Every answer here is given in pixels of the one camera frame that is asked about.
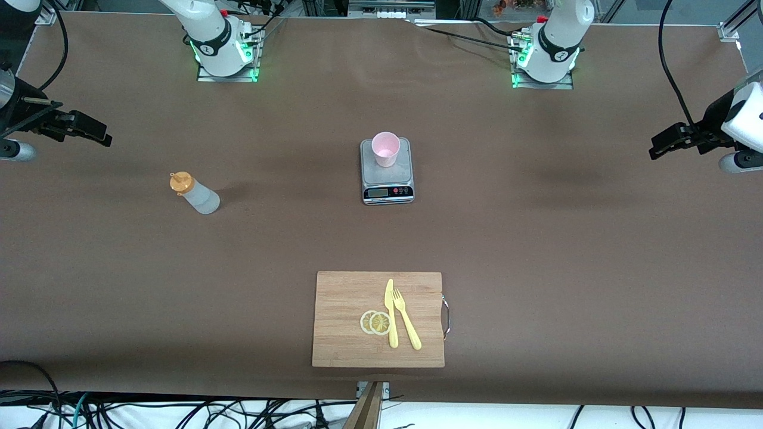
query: fork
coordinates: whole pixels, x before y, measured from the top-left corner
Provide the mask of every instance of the fork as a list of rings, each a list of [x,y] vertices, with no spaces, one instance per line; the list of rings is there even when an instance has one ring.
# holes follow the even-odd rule
[[[405,300],[400,293],[400,289],[395,289],[392,292],[392,297],[394,298],[394,307],[403,315],[403,322],[405,322],[405,330],[408,331],[410,344],[414,346],[414,350],[420,350],[421,340],[419,340],[419,334],[417,334],[414,329],[414,324],[412,324],[410,318],[408,318],[408,313],[405,312]]]

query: cutting board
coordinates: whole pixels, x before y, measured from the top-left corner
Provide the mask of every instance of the cutting board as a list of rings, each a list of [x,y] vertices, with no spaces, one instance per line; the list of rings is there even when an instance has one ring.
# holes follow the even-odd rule
[[[387,281],[394,280],[406,312],[421,339],[414,350],[400,312],[395,310],[399,345],[389,347],[386,335],[366,334],[360,318],[368,310],[388,313]],[[313,366],[339,368],[442,368],[445,346],[441,311],[441,273],[321,271],[315,288]]]

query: yellow plastic knife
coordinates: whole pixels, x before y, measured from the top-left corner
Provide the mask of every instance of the yellow plastic knife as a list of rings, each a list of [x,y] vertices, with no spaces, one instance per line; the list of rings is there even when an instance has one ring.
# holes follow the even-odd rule
[[[384,292],[384,306],[389,312],[389,346],[393,349],[398,348],[398,327],[394,324],[394,302],[392,298],[392,289],[394,284],[392,279],[387,282],[387,290]]]

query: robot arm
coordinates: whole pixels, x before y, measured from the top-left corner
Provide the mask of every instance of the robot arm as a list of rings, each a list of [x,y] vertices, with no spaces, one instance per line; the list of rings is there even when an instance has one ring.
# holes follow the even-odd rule
[[[252,25],[223,16],[214,0],[159,0],[175,13],[198,62],[213,76],[231,76],[254,61]]]
[[[196,59],[213,76],[231,76],[253,61],[249,22],[224,16],[214,0],[160,0],[175,12],[191,39]],[[32,25],[40,0],[0,0],[0,9],[11,18],[28,16]],[[111,146],[106,125],[80,111],[58,110],[63,105],[49,100],[44,92],[14,76],[9,64],[0,68],[0,160],[29,161],[35,156],[30,144],[6,138],[15,131],[31,131],[57,141],[65,136],[84,137]]]
[[[652,137],[649,155],[657,160],[668,152],[696,147],[700,155],[717,147],[732,147],[735,152],[719,161],[727,173],[763,170],[763,69],[745,77],[707,107],[702,120],[691,129],[678,122]]]
[[[580,42],[594,16],[591,0],[557,0],[549,20],[528,29],[531,46],[517,66],[538,82],[562,80],[575,66]]]

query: orange bottle cap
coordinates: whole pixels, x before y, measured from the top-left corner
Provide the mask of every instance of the orange bottle cap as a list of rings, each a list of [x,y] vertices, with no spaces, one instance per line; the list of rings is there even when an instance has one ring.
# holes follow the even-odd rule
[[[178,171],[177,173],[169,174],[169,186],[178,195],[183,195],[186,192],[193,189],[193,185],[196,183],[194,178],[185,171]]]

